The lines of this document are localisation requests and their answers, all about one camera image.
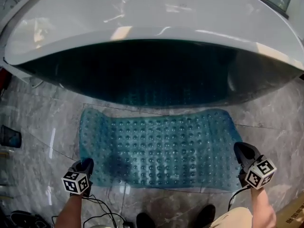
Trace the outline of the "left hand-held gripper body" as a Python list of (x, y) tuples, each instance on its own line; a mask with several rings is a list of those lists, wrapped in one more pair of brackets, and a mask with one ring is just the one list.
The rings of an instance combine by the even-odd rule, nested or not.
[(61, 178), (65, 191), (70, 195), (90, 196), (92, 182), (90, 181), (94, 168), (92, 158), (86, 158), (73, 163), (65, 175)]

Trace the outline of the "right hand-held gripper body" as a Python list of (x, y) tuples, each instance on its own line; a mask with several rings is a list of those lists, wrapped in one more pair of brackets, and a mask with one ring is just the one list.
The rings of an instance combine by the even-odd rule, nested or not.
[(277, 168), (270, 158), (266, 158), (255, 146), (236, 142), (234, 152), (241, 166), (238, 179), (242, 187), (258, 190), (271, 181)]

